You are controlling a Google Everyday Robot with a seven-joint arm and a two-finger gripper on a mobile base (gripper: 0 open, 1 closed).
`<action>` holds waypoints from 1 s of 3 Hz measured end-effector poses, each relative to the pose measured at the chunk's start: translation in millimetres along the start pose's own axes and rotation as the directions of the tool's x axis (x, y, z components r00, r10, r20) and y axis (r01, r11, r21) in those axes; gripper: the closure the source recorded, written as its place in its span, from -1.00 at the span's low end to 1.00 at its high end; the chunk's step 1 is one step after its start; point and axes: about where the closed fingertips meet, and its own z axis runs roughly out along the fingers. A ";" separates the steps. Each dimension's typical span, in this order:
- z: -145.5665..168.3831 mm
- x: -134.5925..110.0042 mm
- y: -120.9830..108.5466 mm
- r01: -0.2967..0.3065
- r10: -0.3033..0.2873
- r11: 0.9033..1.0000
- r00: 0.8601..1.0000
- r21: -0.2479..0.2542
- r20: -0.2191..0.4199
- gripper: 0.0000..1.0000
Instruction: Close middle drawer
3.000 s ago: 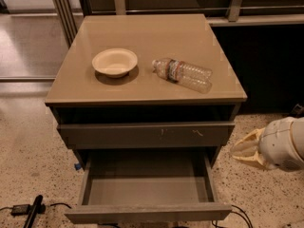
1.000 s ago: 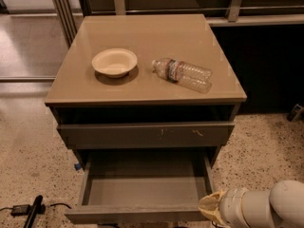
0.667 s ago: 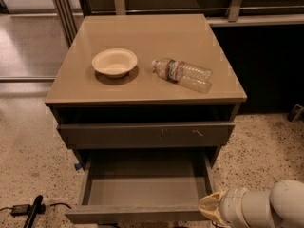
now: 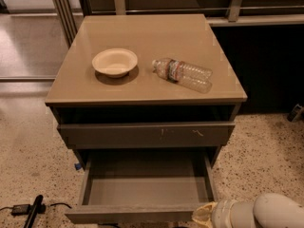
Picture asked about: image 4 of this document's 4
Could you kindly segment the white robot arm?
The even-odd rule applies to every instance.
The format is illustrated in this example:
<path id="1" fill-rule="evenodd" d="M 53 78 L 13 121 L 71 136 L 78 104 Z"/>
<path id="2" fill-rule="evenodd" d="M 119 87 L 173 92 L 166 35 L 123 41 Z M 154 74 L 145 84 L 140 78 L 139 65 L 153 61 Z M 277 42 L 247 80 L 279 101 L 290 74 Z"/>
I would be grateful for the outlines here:
<path id="1" fill-rule="evenodd" d="M 199 228 L 304 228 L 304 206 L 265 193 L 254 201 L 209 202 L 193 212 L 192 220 Z"/>

